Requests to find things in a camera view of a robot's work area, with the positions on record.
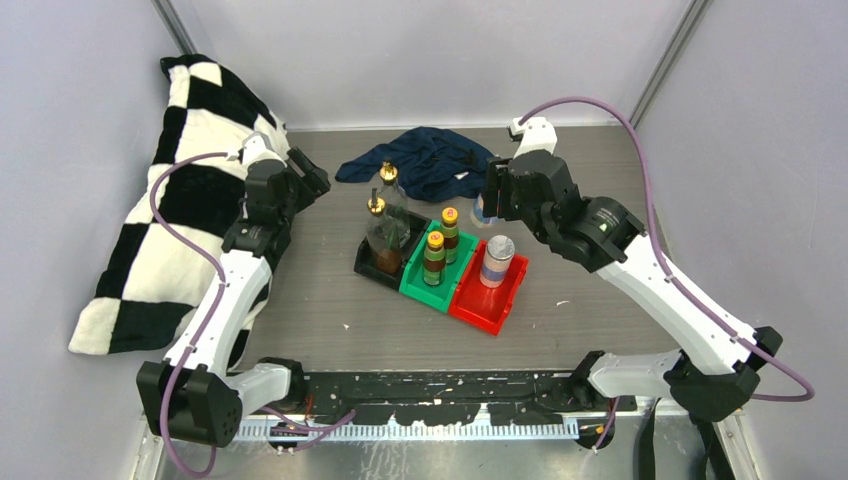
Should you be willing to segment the spice jar perforated lid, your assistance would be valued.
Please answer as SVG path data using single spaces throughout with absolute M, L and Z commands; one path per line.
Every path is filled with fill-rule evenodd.
M 481 195 L 478 195 L 472 204 L 470 219 L 477 228 L 491 228 L 498 222 L 497 216 L 484 214 L 484 200 Z

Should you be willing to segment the spice jar plain lid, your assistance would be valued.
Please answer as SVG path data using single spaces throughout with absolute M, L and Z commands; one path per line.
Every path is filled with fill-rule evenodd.
M 487 288 L 502 285 L 516 253 L 513 240 L 495 235 L 486 244 L 480 270 L 480 282 Z

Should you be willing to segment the clear glass cruet gold spout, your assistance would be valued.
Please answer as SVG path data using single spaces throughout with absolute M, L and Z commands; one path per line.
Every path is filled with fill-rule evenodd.
M 398 243 L 404 247 L 411 236 L 411 227 L 408 211 L 408 198 L 404 189 L 399 185 L 398 168 L 386 157 L 379 170 L 379 177 L 383 182 L 379 196 L 387 203 L 387 214 L 393 218 L 398 230 Z

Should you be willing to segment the sauce bottle yellow cap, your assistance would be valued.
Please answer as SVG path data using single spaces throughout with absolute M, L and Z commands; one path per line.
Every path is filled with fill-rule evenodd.
M 439 230 L 433 230 L 427 236 L 422 260 L 422 278 L 428 286 L 438 286 L 443 282 L 446 267 L 444 241 L 444 235 Z
M 447 264 L 456 261 L 459 245 L 459 212 L 454 207 L 446 207 L 442 211 L 441 231 L 444 237 L 445 260 Z

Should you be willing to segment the brown oil cruet gold spout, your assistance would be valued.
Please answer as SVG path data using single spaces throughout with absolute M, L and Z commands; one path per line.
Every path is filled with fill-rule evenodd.
M 371 217 L 367 224 L 366 236 L 376 268 L 393 275 L 402 262 L 398 222 L 389 213 L 389 205 L 378 195 L 376 187 L 371 191 L 367 208 Z

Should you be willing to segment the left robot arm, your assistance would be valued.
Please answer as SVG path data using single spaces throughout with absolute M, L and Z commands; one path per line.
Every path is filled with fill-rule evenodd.
M 157 222 L 209 261 L 217 275 L 163 361 L 144 363 L 136 377 L 150 429 L 164 439 L 223 448 L 245 416 L 269 404 L 293 414 L 307 398 L 297 361 L 268 357 L 240 374 L 227 371 L 247 314 L 290 245 L 295 215 L 329 191 L 328 174 L 297 147 L 285 157 L 268 147 L 246 147 L 240 159 L 248 171 L 243 214 L 228 229 L 220 256 L 151 208 Z

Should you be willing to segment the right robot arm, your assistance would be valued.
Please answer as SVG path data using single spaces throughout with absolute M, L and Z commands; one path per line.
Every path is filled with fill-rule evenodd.
M 743 346 L 768 354 L 782 344 L 771 327 L 753 328 L 717 312 L 725 332 L 679 289 L 686 276 L 664 271 L 643 224 L 609 197 L 584 197 L 565 162 L 546 150 L 490 160 L 482 191 L 483 211 L 522 221 L 540 243 L 599 276 L 635 301 L 678 347 L 652 355 L 586 354 L 565 382 L 584 410 L 621 396 L 670 398 L 698 420 L 718 422 L 744 406 L 760 383 L 765 364 Z

